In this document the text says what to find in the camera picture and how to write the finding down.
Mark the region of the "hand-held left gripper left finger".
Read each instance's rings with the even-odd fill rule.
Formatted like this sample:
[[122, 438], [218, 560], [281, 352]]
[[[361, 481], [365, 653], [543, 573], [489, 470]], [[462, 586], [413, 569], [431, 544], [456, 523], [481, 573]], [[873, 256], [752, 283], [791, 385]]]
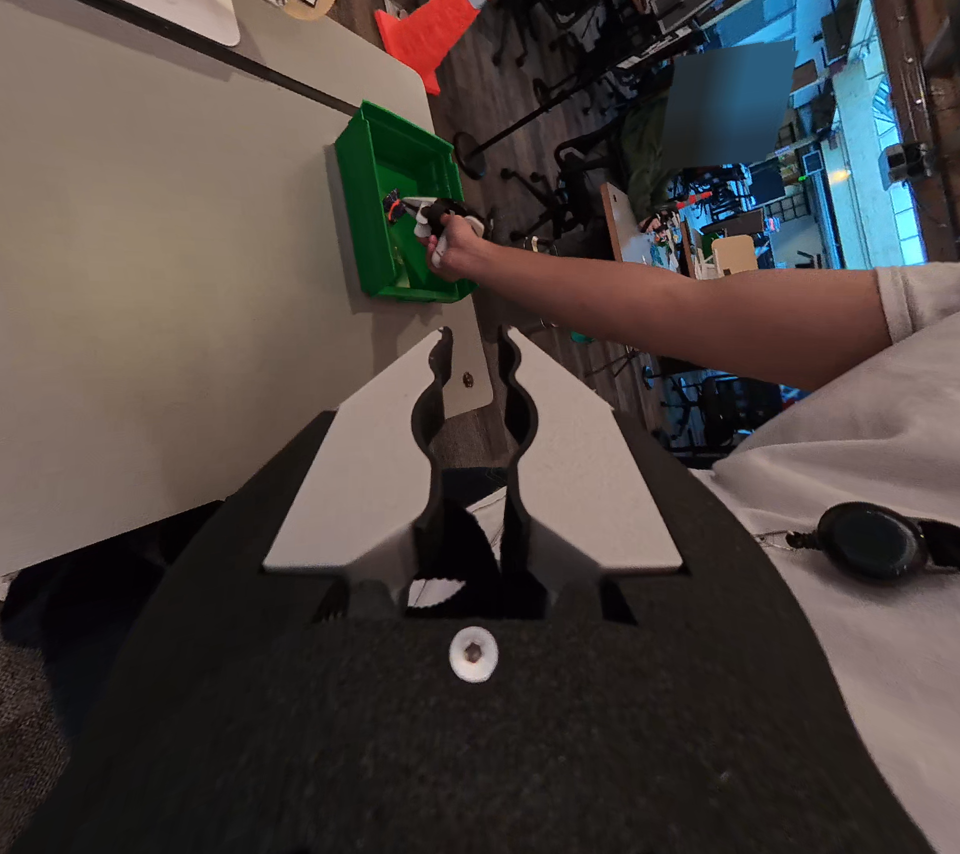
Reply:
[[446, 419], [453, 335], [438, 328], [336, 410], [263, 560], [270, 574], [410, 584], [436, 535], [428, 448]]

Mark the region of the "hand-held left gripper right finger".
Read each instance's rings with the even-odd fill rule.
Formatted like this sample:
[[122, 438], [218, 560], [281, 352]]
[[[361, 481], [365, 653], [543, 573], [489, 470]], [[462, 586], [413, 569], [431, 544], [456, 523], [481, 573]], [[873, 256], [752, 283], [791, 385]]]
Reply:
[[518, 328], [500, 329], [508, 467], [501, 559], [549, 594], [674, 575], [683, 560], [613, 408]]

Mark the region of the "green plastic bin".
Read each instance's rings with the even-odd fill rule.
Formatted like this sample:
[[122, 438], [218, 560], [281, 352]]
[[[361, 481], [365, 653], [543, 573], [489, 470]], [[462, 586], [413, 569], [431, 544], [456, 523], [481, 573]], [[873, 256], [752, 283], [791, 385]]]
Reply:
[[415, 216], [390, 213], [389, 199], [464, 201], [452, 146], [390, 110], [361, 104], [335, 142], [362, 291], [414, 303], [452, 304], [475, 284], [441, 279], [415, 235]]

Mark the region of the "person's right forearm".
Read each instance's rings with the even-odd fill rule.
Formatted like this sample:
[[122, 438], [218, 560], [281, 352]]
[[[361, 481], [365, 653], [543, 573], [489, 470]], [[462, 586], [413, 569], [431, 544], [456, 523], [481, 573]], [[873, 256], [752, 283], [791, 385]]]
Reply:
[[696, 280], [480, 243], [469, 277], [543, 319], [642, 352], [813, 392], [892, 345], [872, 271]]

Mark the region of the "person's right hand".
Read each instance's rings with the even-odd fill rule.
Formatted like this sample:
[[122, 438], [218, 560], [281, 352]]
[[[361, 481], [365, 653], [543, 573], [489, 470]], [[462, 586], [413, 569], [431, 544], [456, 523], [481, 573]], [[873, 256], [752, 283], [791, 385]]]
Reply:
[[482, 281], [496, 246], [477, 236], [472, 223], [463, 217], [445, 215], [441, 221], [441, 236], [432, 235], [427, 242], [427, 267], [451, 283]]

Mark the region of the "black office chair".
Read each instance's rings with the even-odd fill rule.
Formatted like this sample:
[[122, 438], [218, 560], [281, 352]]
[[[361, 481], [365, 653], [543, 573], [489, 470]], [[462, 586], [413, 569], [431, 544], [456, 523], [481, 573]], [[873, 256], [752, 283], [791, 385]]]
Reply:
[[523, 176], [508, 167], [501, 169], [502, 180], [516, 180], [543, 206], [534, 224], [510, 232], [511, 242], [533, 242], [534, 236], [546, 226], [550, 228], [552, 240], [558, 241], [575, 228], [589, 228], [599, 218], [602, 204], [596, 200], [591, 178], [611, 176], [618, 185], [626, 181], [626, 161], [620, 146], [626, 120], [623, 115], [593, 132], [559, 143], [554, 151], [557, 165], [554, 181], [538, 172]]

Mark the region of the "wooden background table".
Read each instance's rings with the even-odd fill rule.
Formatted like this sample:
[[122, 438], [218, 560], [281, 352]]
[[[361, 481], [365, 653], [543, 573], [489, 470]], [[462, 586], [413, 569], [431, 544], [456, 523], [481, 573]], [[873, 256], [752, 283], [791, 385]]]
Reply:
[[712, 192], [691, 194], [671, 201], [643, 228], [627, 194], [610, 182], [600, 195], [614, 260], [663, 268], [698, 280], [756, 272], [760, 269], [756, 245], [750, 235], [721, 236], [704, 249], [704, 236], [690, 225], [686, 213], [703, 206]]

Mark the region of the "black pole stand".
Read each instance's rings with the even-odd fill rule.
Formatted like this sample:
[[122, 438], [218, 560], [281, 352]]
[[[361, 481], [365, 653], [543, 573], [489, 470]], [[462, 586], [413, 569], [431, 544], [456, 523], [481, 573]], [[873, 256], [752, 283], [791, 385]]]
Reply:
[[[726, 0], [718, 6], [714, 6], [710, 10], [709, 15], [695, 16], [693, 18], [695, 22], [694, 27], [689, 29], [678, 28], [675, 32], [666, 35], [663, 40], [659, 40], [642, 50], [637, 55], [637, 64], [635, 67], [640, 71], [644, 71], [647, 70], [650, 64], [663, 61], [669, 56], [688, 53], [692, 45], [702, 40], [705, 31], [732, 15], [735, 11], [738, 11], [738, 9], [749, 5], [752, 1], [753, 0]], [[574, 95], [579, 94], [581, 91], [588, 89], [594, 82], [600, 80], [606, 73], [615, 69], [619, 63], [628, 59], [630, 56], [631, 54], [624, 50], [609, 54], [599, 66], [589, 71], [576, 74], [569, 84], [561, 87], [543, 104], [540, 104], [506, 128], [502, 128], [483, 142], [477, 141], [477, 139], [467, 131], [457, 131], [453, 138], [453, 156], [461, 172], [473, 180], [481, 180], [486, 176], [487, 172], [485, 155], [487, 150], [526, 127], [535, 119], [544, 116], [554, 107], [562, 104]]]

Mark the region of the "orange traffic cone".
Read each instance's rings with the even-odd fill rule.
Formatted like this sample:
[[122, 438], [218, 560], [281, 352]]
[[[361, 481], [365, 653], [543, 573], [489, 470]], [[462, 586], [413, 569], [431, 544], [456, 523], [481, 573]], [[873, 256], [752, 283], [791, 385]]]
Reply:
[[412, 68], [428, 95], [437, 96], [437, 69], [489, 0], [429, 0], [405, 18], [374, 13], [386, 52]]

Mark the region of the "black badge reel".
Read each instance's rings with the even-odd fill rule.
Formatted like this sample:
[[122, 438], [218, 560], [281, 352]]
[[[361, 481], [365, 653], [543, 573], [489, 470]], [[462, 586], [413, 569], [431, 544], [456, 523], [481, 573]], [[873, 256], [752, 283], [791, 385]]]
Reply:
[[845, 575], [870, 584], [900, 584], [924, 573], [959, 571], [957, 524], [868, 502], [835, 505], [809, 529], [754, 538], [766, 548], [819, 553]]

